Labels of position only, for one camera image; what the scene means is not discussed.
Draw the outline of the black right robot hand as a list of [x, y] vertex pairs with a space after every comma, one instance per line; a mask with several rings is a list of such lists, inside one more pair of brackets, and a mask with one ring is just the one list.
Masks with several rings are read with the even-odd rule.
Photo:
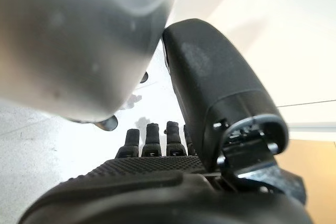
[[127, 131], [114, 159], [38, 198], [20, 223], [312, 223], [300, 176], [275, 160], [288, 127], [235, 46], [199, 19], [163, 33], [185, 121]]

